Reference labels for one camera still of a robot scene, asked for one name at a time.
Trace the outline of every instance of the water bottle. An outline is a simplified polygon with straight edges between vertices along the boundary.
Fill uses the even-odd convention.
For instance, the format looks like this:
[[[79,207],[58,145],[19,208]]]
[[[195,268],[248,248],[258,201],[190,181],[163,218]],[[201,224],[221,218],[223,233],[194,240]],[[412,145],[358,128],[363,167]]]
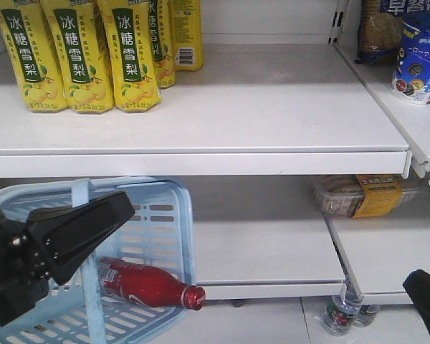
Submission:
[[[374,318],[378,314],[380,308],[380,305],[362,305],[360,312],[358,312],[357,316],[355,317],[353,324],[360,328],[365,328],[374,321]]]
[[[323,314],[323,327],[331,335],[345,335],[360,311],[361,301],[347,279],[341,295],[332,296],[328,302]]]

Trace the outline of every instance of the floor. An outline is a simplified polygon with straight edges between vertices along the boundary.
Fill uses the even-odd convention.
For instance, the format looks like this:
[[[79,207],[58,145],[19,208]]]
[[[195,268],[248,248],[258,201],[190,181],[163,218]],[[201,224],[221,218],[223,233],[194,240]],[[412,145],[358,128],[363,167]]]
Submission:
[[[383,306],[366,328],[353,327],[334,337],[322,327],[320,316],[327,297],[247,300],[241,307],[230,301],[210,302],[188,312],[175,327],[152,344],[430,344],[430,337],[412,305]]]

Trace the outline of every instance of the packaged food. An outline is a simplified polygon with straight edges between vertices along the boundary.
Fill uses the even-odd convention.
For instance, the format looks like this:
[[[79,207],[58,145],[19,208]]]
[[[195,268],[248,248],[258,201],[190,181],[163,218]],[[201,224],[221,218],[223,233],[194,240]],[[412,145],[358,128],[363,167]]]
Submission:
[[[94,0],[41,0],[57,47],[69,106],[103,113],[115,106],[108,47]]]
[[[161,102],[151,52],[148,0],[98,0],[113,69],[115,102],[129,113]]]
[[[174,85],[176,78],[170,15],[169,0],[150,0],[151,51],[161,88]]]
[[[430,11],[406,14],[403,21],[391,90],[406,102],[430,104]]]
[[[200,0],[171,0],[176,70],[199,70],[204,64]]]
[[[387,193],[382,195],[380,201],[374,196],[371,200],[375,203],[377,209],[371,213],[365,209],[364,215],[358,213],[360,212],[363,202],[368,199],[366,191],[360,182],[362,177],[366,183],[370,183],[381,192],[386,189],[391,189],[393,192],[393,195]],[[394,183],[398,189],[393,190],[394,187],[392,187],[391,184],[388,184],[385,189],[382,189],[381,185],[386,183]],[[397,175],[338,174],[313,176],[311,184],[315,200],[322,212],[335,216],[365,217],[385,215],[391,209],[411,200],[419,192],[421,181],[417,176],[410,176],[408,179],[403,179]]]
[[[57,54],[37,0],[0,0],[0,29],[27,107],[36,113],[67,108]]]
[[[363,0],[358,38],[360,62],[394,61],[403,31],[401,17],[413,11],[430,11],[430,0]]]

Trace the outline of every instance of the red plastic bottle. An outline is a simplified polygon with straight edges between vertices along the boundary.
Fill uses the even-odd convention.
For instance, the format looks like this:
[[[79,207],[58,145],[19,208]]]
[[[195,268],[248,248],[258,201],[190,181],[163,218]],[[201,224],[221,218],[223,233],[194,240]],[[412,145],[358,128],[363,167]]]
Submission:
[[[117,295],[147,307],[200,310],[206,299],[203,288],[180,282],[161,268],[112,257],[99,260],[99,284],[105,295]]]

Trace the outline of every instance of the plastic basket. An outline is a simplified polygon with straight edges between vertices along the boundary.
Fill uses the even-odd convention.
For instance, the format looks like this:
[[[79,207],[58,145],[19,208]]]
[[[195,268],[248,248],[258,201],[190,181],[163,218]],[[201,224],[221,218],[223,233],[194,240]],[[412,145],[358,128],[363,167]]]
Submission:
[[[191,200],[188,191],[173,178],[124,177],[11,186],[0,190],[0,209],[9,219],[25,221],[33,209],[79,204],[80,198],[87,201],[119,190],[127,193],[135,215],[96,249],[95,256],[162,267],[179,280],[194,284]],[[82,273],[79,269],[64,286],[50,281],[45,299],[0,327],[0,343],[146,343],[186,314],[182,307],[147,308],[102,296],[94,277],[85,278],[83,285],[82,276],[97,276],[96,264],[86,264]],[[87,283],[94,287],[86,288]],[[98,310],[96,302],[101,305]]]

